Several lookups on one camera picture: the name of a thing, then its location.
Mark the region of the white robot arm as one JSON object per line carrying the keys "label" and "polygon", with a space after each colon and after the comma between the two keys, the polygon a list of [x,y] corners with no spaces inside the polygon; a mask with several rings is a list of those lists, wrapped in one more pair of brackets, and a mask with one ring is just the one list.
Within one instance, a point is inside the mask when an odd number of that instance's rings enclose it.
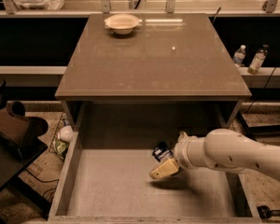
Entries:
{"label": "white robot arm", "polygon": [[228,129],[216,129],[206,137],[181,132],[173,150],[157,151],[158,165],[149,176],[161,179],[180,168],[208,168],[221,172],[255,170],[280,182],[280,147],[265,145]]}

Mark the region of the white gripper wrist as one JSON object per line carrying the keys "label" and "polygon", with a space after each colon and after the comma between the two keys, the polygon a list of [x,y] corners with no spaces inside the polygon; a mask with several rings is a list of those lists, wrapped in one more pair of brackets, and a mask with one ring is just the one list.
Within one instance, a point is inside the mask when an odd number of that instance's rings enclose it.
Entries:
{"label": "white gripper wrist", "polygon": [[185,131],[181,131],[173,149],[174,158],[161,161],[150,173],[152,179],[161,179],[173,175],[179,171],[179,167],[184,170],[194,170],[196,166],[189,158],[189,149],[198,139],[197,136],[188,136]]}

